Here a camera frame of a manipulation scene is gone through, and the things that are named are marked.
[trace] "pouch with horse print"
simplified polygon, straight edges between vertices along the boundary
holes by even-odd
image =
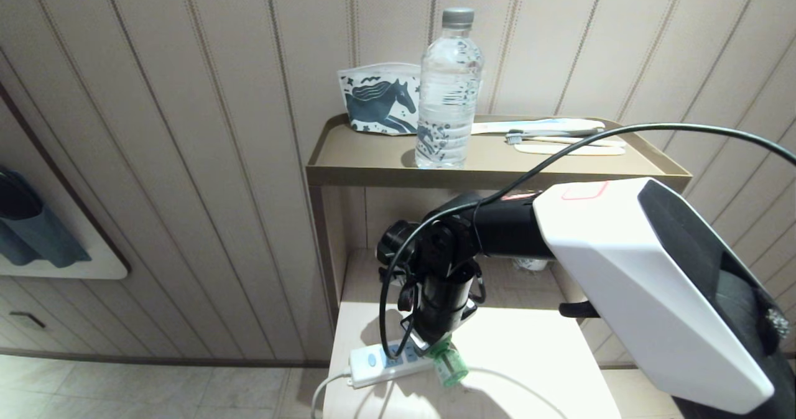
[[[420,66],[379,63],[338,71],[351,127],[358,132],[415,135]]]

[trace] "horse illustration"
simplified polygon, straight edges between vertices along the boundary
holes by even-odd
[[[398,79],[392,83],[382,81],[375,85],[353,88],[351,93],[346,93],[346,107],[351,119],[376,122],[398,133],[416,133],[417,129],[409,122],[389,115],[395,102],[404,105],[409,113],[417,111],[412,97],[409,96],[407,83],[401,85]]]

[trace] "electrical outlet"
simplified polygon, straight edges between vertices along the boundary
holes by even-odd
[[[389,342],[387,345],[394,353],[398,350],[400,340]],[[415,346],[409,342],[397,359],[390,360],[387,359],[381,345],[375,344],[351,351],[349,365],[351,366],[349,385],[356,389],[428,371],[434,367],[434,359],[418,356],[415,353]]]
[[[23,328],[34,329],[34,331],[43,331],[47,325],[34,317],[32,313],[26,311],[12,311],[9,316]]]

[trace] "white cord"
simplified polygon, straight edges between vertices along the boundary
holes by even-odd
[[[487,374],[492,374],[492,375],[496,375],[498,377],[503,377],[503,379],[506,379],[509,382],[514,383],[514,385],[517,385],[520,388],[523,388],[523,390],[526,390],[530,394],[533,394],[534,396],[536,396],[540,401],[545,402],[545,404],[547,404],[548,407],[553,408],[555,410],[555,413],[558,413],[558,415],[563,417],[563,419],[569,419],[566,416],[566,414],[564,414],[563,411],[561,411],[560,408],[556,407],[555,404],[550,402],[549,399],[547,399],[545,396],[537,393],[536,391],[532,390],[532,388],[530,386],[525,385],[525,383],[520,382],[519,380],[515,379],[514,377],[511,377],[509,375],[503,374],[503,373],[495,371],[495,370],[490,370],[490,369],[487,369],[487,368],[481,368],[481,367],[478,367],[478,366],[467,366],[467,369],[470,370],[470,371],[486,372]]]
[[[349,377],[351,375],[351,368],[345,368],[343,372],[337,375],[331,375],[326,378],[318,388],[315,389],[315,394],[312,395],[312,410],[310,410],[310,419],[317,419],[315,416],[315,405],[318,405],[318,396],[321,394],[321,391],[326,388],[326,385],[329,385],[330,382],[336,379],[342,379],[342,377]]]

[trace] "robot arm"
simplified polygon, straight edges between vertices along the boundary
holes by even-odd
[[[380,244],[384,263],[412,230],[399,224]],[[481,277],[479,253],[559,260],[589,299],[580,311],[605,319],[686,417],[796,414],[794,374],[778,350],[787,320],[727,244],[656,180],[560,184],[437,221],[399,265],[399,306],[414,306],[406,327],[420,350],[475,312],[467,294]]]

